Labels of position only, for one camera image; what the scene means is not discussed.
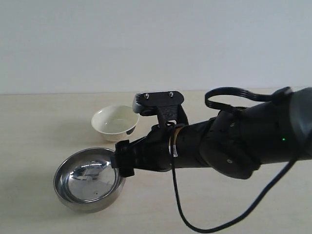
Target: table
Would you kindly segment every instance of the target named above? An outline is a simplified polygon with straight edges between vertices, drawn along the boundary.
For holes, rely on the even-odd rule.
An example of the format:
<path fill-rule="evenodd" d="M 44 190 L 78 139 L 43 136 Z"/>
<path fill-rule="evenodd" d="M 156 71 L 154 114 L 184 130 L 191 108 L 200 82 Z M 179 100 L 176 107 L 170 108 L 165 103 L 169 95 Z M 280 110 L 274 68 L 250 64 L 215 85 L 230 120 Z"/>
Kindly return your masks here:
<path fill-rule="evenodd" d="M 253 90 L 271 93 L 275 89 Z M 204 104 L 204 91 L 185 91 L 190 123 L 217 114 Z M 136 170 L 117 201 L 94 214 L 63 206 L 54 190 L 57 167 L 71 154 L 108 147 L 90 124 L 95 111 L 131 105 L 135 93 L 0 96 L 1 234 L 191 234 L 176 208 L 171 172 Z M 233 105 L 255 103 L 221 97 Z M 156 117 L 141 117 L 130 140 L 146 135 Z M 264 165 L 252 178 L 227 178 L 213 169 L 179 169 L 182 208 L 191 223 L 214 227 L 240 215 L 284 166 Z M 308 234 L 312 229 L 312 161 L 298 162 L 243 222 L 220 234 Z"/>

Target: white wall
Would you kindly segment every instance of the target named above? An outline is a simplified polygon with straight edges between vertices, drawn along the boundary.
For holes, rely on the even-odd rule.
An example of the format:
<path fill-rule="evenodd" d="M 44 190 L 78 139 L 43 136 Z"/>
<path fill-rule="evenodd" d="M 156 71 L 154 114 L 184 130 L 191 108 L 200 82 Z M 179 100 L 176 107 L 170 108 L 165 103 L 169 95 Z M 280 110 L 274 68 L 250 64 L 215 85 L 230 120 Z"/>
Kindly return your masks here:
<path fill-rule="evenodd" d="M 310 0 L 0 0 L 0 94 L 309 86 L 311 10 Z"/>

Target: black handle loop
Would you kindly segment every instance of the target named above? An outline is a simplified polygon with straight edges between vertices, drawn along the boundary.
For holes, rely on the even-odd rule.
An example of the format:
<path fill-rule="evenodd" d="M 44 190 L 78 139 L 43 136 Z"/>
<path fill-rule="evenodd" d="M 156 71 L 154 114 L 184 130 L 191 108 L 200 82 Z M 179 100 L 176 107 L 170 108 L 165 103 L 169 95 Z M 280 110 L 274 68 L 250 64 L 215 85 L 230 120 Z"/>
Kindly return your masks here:
<path fill-rule="evenodd" d="M 236 115 L 241 113 L 240 108 L 233 107 L 229 104 L 209 100 L 209 98 L 211 97 L 220 96 L 220 95 L 237 96 L 237 97 L 247 98 L 252 101 L 261 101 L 261 102 L 272 101 L 273 99 L 273 95 L 255 94 L 248 90 L 235 88 L 235 87 L 222 87 L 222 88 L 212 89 L 211 91 L 205 94 L 205 104 L 207 107 L 216 109 L 216 110 L 226 111 L 226 112 L 236 114 Z"/>

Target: black cord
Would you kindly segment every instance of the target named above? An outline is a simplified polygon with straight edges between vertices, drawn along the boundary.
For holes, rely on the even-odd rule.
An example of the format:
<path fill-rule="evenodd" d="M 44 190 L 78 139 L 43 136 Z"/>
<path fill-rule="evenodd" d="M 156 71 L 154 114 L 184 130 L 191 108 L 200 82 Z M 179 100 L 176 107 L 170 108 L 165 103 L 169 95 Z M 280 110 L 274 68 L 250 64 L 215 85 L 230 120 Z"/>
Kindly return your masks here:
<path fill-rule="evenodd" d="M 176 203 L 178 207 L 179 214 L 183 220 L 183 222 L 188 226 L 190 229 L 192 229 L 195 232 L 198 233 L 215 233 L 218 231 L 221 231 L 223 229 L 226 229 L 243 219 L 245 219 L 250 213 L 257 207 L 257 205 L 261 202 L 261 200 L 264 198 L 264 196 L 268 193 L 268 191 L 275 185 L 277 182 L 293 167 L 293 165 L 298 161 L 301 153 L 299 152 L 298 154 L 295 154 L 295 156 L 286 164 L 286 166 L 273 178 L 273 180 L 268 183 L 268 185 L 262 190 L 262 192 L 259 194 L 259 196 L 255 199 L 255 201 L 251 204 L 251 206 L 239 217 L 233 219 L 232 221 L 229 221 L 223 225 L 220 225 L 215 228 L 210 228 L 210 229 L 201 229 L 193 226 L 190 224 L 187 219 L 185 218 L 181 204 L 180 204 L 180 198 L 179 198 L 179 192 L 177 189 L 177 182 L 176 182 L 176 170 L 175 170 L 175 158 L 174 158 L 174 149 L 173 149 L 173 139 L 174 139 L 174 134 L 175 132 L 172 132 L 171 135 L 171 141 L 170 141 L 170 149 L 171 149 L 171 168 L 172 168 L 172 176 L 173 176 L 173 183 L 174 183 L 174 188 L 175 188 L 175 198 L 176 198 Z"/>

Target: stainless steel bowl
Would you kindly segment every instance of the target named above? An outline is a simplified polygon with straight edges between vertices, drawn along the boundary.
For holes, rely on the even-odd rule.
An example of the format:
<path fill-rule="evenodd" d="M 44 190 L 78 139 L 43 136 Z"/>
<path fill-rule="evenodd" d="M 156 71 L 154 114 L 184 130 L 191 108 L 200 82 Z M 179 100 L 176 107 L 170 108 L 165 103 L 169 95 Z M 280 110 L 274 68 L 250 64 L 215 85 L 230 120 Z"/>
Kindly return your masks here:
<path fill-rule="evenodd" d="M 59 200 L 74 211 L 94 213 L 110 206 L 125 183 L 118 169 L 112 168 L 114 151 L 90 148 L 66 159 L 54 176 Z"/>

